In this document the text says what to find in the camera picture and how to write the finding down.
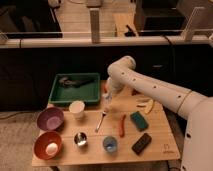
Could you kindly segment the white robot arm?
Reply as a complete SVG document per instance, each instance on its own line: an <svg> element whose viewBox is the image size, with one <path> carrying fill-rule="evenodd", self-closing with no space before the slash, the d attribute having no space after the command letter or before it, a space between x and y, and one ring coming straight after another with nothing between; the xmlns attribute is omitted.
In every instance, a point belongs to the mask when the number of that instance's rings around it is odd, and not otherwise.
<svg viewBox="0 0 213 171"><path fill-rule="evenodd" d="M213 171L213 97L134 71L136 62L124 56L108 66L110 95L125 85L158 101L187 121L181 171Z"/></svg>

